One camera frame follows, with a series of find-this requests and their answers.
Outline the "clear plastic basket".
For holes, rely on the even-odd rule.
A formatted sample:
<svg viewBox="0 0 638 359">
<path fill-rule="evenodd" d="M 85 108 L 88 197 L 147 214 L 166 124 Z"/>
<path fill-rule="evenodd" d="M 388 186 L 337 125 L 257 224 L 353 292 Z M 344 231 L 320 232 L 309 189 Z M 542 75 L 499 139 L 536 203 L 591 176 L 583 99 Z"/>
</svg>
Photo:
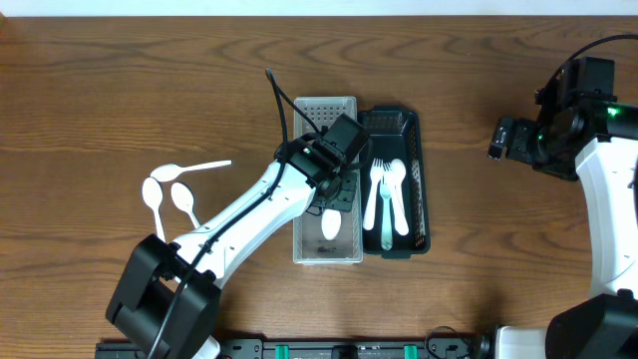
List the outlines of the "clear plastic basket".
<svg viewBox="0 0 638 359">
<path fill-rule="evenodd" d="M 345 114 L 357 118 L 357 102 L 345 97 L 298 97 L 294 104 L 301 113 L 294 115 L 294 136 L 313 129 L 302 115 L 318 128 L 331 127 Z M 360 173 L 354 176 L 353 206 L 349 212 L 311 206 L 293 219 L 293 262 L 302 265 L 354 264 L 363 260 Z"/>
</svg>

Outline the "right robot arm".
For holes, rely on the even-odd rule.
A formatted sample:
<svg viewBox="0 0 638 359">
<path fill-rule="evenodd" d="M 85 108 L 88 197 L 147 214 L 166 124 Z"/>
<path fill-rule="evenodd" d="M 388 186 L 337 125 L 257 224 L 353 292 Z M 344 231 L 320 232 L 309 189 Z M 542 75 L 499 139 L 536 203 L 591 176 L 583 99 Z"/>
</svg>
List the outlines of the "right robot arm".
<svg viewBox="0 0 638 359">
<path fill-rule="evenodd" d="M 591 240 L 590 297 L 536 328 L 502 326 L 495 358 L 637 355 L 637 109 L 614 95 L 613 61 L 567 61 L 539 90 L 536 119 L 501 118 L 487 155 L 582 185 Z"/>
</svg>

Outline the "black plastic basket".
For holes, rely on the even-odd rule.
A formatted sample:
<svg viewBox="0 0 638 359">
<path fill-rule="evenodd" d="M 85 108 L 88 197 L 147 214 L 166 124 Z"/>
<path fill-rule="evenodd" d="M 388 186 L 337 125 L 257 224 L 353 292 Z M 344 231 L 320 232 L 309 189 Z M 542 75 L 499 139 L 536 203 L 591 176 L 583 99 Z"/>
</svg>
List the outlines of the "black plastic basket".
<svg viewBox="0 0 638 359">
<path fill-rule="evenodd" d="M 371 255 L 380 255 L 385 259 L 407 259 L 414 254 L 428 252 L 431 247 L 430 222 L 418 115 L 400 106 L 376 106 L 371 110 L 359 112 L 357 121 L 366 129 L 373 141 L 361 152 L 361 158 L 368 162 L 361 169 L 364 211 L 370 191 L 370 168 L 373 159 L 381 159 L 383 164 L 399 159 L 406 168 L 406 176 L 402 182 L 402 195 L 409 233 L 399 235 L 395 230 L 395 210 L 390 200 L 393 246 L 390 250 L 382 249 L 383 201 L 380 196 L 381 182 L 379 182 L 374 227 L 371 230 L 365 230 L 362 222 L 364 251 Z"/>
</svg>

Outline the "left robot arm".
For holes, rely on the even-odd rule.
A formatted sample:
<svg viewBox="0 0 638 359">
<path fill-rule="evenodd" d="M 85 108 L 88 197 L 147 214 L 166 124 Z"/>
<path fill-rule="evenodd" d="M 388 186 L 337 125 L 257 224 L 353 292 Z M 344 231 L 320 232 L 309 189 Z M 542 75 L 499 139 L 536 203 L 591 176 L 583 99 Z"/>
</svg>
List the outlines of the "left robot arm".
<svg viewBox="0 0 638 359">
<path fill-rule="evenodd" d="M 133 250 L 107 319 L 150 358 L 216 358 L 221 290 L 273 232 L 309 207 L 348 212 L 357 155 L 371 142 L 342 114 L 321 134 L 277 150 L 247 192 L 198 228 L 165 242 L 151 234 Z"/>
</svg>

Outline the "white fork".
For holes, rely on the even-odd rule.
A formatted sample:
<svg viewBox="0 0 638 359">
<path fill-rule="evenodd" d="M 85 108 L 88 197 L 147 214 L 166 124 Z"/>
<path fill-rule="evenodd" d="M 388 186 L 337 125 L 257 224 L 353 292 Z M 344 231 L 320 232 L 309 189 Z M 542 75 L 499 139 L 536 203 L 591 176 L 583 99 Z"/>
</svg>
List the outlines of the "white fork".
<svg viewBox="0 0 638 359">
<path fill-rule="evenodd" d="M 377 191 L 383 173 L 383 161 L 381 159 L 373 159 L 370 168 L 370 191 L 363 216 L 363 228 L 365 230 L 371 230 L 374 227 Z"/>
<path fill-rule="evenodd" d="M 399 195 L 397 177 L 390 163 L 384 163 L 384 176 L 385 176 L 385 181 L 388 187 L 390 188 L 391 201 L 393 204 L 393 208 L 399 212 L 400 218 L 402 219 L 402 221 L 405 221 L 406 216 L 405 216 L 403 199 Z"/>
<path fill-rule="evenodd" d="M 383 250 L 390 250 L 393 246 L 392 220 L 391 220 L 391 192 L 383 179 L 380 185 L 380 196 L 383 201 L 382 224 L 381 224 L 381 246 Z"/>
</svg>

